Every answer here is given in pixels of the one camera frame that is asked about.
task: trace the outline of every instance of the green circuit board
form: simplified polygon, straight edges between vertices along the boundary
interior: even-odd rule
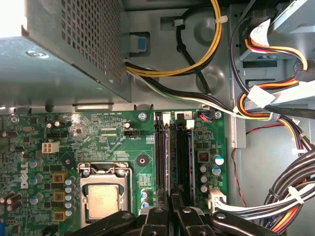
[[[208,178],[205,185],[219,187],[227,194],[227,175],[225,163],[220,166],[221,174],[213,175],[212,157],[216,154],[225,159],[224,119],[203,121],[199,110],[189,110],[190,119],[195,120],[194,158],[196,206],[206,209],[207,194],[200,191],[202,175],[200,165],[206,165]],[[141,120],[139,114],[146,118]],[[148,203],[156,204],[155,170],[155,112],[86,112],[75,114],[27,114],[0,116],[1,132],[16,132],[17,137],[0,139],[0,196],[10,192],[22,195],[22,205],[13,211],[7,211],[6,204],[0,204],[0,220],[5,224],[5,235],[41,236],[47,225],[57,225],[56,236],[64,236],[81,228],[80,214],[80,175],[79,163],[127,163],[132,169],[132,192],[129,189],[128,200],[132,204],[128,210],[136,215],[142,207],[141,191],[148,192]],[[171,122],[175,123],[175,112],[171,112]],[[48,123],[61,122],[58,128],[47,128]],[[136,135],[125,133],[125,123],[129,122],[128,131],[139,131]],[[59,142],[59,151],[52,154],[42,152],[42,144]],[[198,162],[198,152],[209,153],[208,163]],[[146,156],[145,163],[139,162],[140,156]],[[62,173],[72,179],[72,214],[62,221],[56,221],[54,212],[64,210],[65,202],[55,202],[54,193],[64,192],[64,183],[54,183],[55,174]],[[37,184],[31,179],[42,176]],[[40,193],[42,199],[31,204]]]

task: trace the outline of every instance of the black cable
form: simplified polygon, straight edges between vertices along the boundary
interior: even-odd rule
[[[203,9],[205,7],[211,7],[211,6],[209,4],[201,4],[199,6],[192,7],[182,14],[181,19],[186,20],[191,14],[193,14],[194,12],[196,12],[200,9]],[[194,65],[195,61],[190,56],[189,52],[187,51],[186,45],[183,43],[182,30],[184,30],[184,29],[185,29],[185,25],[176,27],[177,51],[183,54],[184,58],[186,59],[186,61],[190,65]],[[206,94],[211,93],[210,88],[208,86],[208,83],[207,83],[205,77],[203,76],[202,72],[196,71],[196,74],[197,74],[198,78],[200,79],[203,88],[205,89],[205,93]]]

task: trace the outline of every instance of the white power connector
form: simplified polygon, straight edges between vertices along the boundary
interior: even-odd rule
[[[42,153],[55,153],[59,152],[60,143],[59,142],[49,142],[41,144]]]
[[[218,188],[210,188],[208,195],[208,209],[211,213],[218,211],[220,203],[226,203],[226,196]]]

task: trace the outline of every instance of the cpu socket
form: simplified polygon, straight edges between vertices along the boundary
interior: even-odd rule
[[[119,210],[132,212],[132,169],[128,163],[80,163],[78,173],[81,227]]]

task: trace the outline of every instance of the metal mesh vent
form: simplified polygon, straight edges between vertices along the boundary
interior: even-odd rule
[[[62,38],[121,86],[119,0],[61,0]]]

